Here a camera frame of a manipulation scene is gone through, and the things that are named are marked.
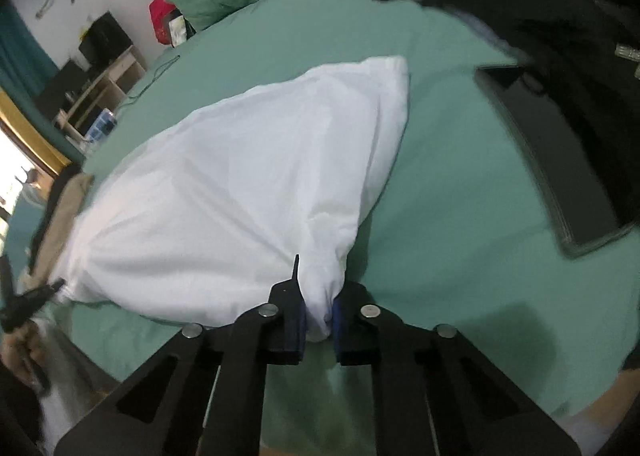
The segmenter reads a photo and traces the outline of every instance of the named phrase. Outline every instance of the bed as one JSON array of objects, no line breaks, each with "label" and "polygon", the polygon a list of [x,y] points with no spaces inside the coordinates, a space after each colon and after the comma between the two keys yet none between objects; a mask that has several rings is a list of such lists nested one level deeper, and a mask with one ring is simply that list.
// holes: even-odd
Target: bed
[{"label": "bed", "polygon": [[[450,15],[408,1],[261,0],[165,52],[84,170],[97,187],[199,107],[382,55],[408,61],[409,120],[347,278],[409,324],[456,325],[553,417],[581,410],[636,343],[640,234],[562,254],[532,173],[473,80],[476,66],[514,59]],[[47,312],[119,380],[178,330],[109,303]],[[264,441],[295,454],[374,454],[368,378],[335,367],[330,341],[310,344],[297,368],[270,368]]]}]

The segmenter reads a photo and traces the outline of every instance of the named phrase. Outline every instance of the red fabric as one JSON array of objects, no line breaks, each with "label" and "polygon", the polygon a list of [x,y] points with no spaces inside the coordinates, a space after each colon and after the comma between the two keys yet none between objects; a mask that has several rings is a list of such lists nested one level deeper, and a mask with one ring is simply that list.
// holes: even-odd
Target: red fabric
[{"label": "red fabric", "polygon": [[167,3],[165,0],[153,0],[149,4],[149,13],[151,14],[151,24],[156,32],[156,39],[161,44],[171,44],[171,35],[167,25],[164,24],[164,18],[175,10],[175,5]]}]

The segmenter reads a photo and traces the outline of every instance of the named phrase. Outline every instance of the yellow object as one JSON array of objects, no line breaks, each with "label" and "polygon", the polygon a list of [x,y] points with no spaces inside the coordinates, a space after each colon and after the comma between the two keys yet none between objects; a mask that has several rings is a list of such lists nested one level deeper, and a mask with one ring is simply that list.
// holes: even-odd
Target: yellow object
[{"label": "yellow object", "polygon": [[65,165],[71,163],[24,118],[9,95],[2,89],[0,89],[0,118],[27,149],[56,174],[60,173]]}]

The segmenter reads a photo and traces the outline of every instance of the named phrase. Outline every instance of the metal screw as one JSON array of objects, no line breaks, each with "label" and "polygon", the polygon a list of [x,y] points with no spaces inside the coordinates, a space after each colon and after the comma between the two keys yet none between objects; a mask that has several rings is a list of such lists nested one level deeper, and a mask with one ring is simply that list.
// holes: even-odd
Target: metal screw
[{"label": "metal screw", "polygon": [[263,317],[273,317],[279,312],[278,307],[270,302],[263,304],[258,308],[258,313]]},{"label": "metal screw", "polygon": [[458,334],[458,330],[451,324],[438,324],[436,331],[443,339],[452,339]]},{"label": "metal screw", "polygon": [[360,308],[360,313],[367,319],[375,319],[378,315],[380,315],[380,308],[378,308],[375,304],[366,304],[362,308]]},{"label": "metal screw", "polygon": [[188,339],[194,339],[196,337],[199,337],[201,333],[202,333],[202,326],[196,323],[187,324],[186,326],[182,327],[182,334]]}]

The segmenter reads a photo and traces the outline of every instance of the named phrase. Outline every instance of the human hand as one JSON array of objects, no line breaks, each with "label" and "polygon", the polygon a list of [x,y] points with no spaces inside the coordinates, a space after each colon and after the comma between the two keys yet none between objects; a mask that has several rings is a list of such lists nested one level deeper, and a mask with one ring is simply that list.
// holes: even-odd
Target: human hand
[{"label": "human hand", "polygon": [[20,351],[27,353],[41,368],[45,367],[46,353],[36,323],[27,321],[23,326],[2,336],[0,359],[6,368],[26,386],[33,385],[33,376],[22,360]]}]

